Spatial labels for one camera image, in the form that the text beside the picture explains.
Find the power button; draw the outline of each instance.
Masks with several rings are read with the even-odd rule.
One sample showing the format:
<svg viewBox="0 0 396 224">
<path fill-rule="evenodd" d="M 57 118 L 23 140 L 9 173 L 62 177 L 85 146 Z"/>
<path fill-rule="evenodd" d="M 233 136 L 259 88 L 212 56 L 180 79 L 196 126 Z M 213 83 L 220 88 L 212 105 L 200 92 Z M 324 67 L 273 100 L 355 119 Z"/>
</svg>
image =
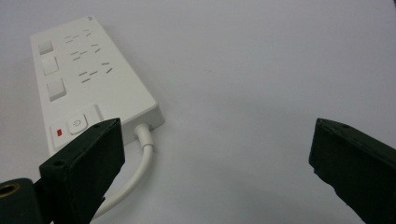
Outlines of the power button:
<svg viewBox="0 0 396 224">
<path fill-rule="evenodd" d="M 84 114 L 76 115 L 67 121 L 67 128 L 71 134 L 78 134 L 88 127 Z"/>
</svg>

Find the white cable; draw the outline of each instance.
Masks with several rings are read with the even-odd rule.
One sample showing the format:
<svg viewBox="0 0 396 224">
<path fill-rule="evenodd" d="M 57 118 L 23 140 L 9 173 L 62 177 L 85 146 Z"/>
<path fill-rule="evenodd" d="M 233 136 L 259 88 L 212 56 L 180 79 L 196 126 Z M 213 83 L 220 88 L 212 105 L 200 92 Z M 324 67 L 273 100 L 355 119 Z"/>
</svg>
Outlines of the white cable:
<svg viewBox="0 0 396 224">
<path fill-rule="evenodd" d="M 154 147 L 154 143 L 151 138 L 151 134 L 149 132 L 149 126 L 147 124 L 140 124 L 134 129 L 134 133 L 137 135 L 140 146 L 143 148 L 143 158 L 140 162 L 139 167 L 137 168 L 134 175 L 131 179 L 124 185 L 124 187 L 117 193 L 111 195 L 110 197 L 106 198 L 99 209 L 96 211 L 95 216 L 93 219 L 101 216 L 102 214 L 106 213 L 108 210 L 112 209 L 118 203 L 120 203 L 129 193 L 134 190 L 137 184 L 142 179 L 143 175 L 149 168 L 149 164 L 152 157 L 152 150 Z"/>
</svg>

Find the power outlet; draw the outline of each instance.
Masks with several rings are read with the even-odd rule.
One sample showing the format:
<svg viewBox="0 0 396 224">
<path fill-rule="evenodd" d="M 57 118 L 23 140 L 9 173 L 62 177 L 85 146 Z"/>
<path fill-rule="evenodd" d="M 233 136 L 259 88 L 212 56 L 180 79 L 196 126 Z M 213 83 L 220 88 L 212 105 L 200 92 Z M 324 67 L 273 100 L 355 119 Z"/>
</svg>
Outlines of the power outlet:
<svg viewBox="0 0 396 224">
<path fill-rule="evenodd" d="M 88 127 L 120 118 L 134 128 L 164 123 L 161 110 L 94 16 L 31 36 L 40 103 L 52 155 Z"/>
</svg>

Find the black object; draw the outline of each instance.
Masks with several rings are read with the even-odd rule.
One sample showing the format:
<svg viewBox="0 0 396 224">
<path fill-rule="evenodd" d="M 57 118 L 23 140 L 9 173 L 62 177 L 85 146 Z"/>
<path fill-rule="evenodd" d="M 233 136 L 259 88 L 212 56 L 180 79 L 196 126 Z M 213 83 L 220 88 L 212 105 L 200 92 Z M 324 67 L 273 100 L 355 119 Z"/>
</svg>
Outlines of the black object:
<svg viewBox="0 0 396 224">
<path fill-rule="evenodd" d="M 0 223 L 90 223 L 124 163 L 120 119 L 95 124 L 40 165 L 36 183 L 0 184 Z"/>
<path fill-rule="evenodd" d="M 396 223 L 396 150 L 345 124 L 318 119 L 309 163 L 369 224 Z"/>
</svg>

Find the white power strip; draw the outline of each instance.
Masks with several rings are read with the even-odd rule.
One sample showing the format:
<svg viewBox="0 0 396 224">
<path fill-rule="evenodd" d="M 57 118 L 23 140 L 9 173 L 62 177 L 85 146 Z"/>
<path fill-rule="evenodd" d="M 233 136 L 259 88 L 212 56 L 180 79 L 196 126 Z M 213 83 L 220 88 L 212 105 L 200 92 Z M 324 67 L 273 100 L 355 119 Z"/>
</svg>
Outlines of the white power strip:
<svg viewBox="0 0 396 224">
<path fill-rule="evenodd" d="M 120 118 L 124 144 L 134 128 L 164 123 L 154 98 L 94 16 L 31 36 L 52 155 L 93 124 Z"/>
</svg>

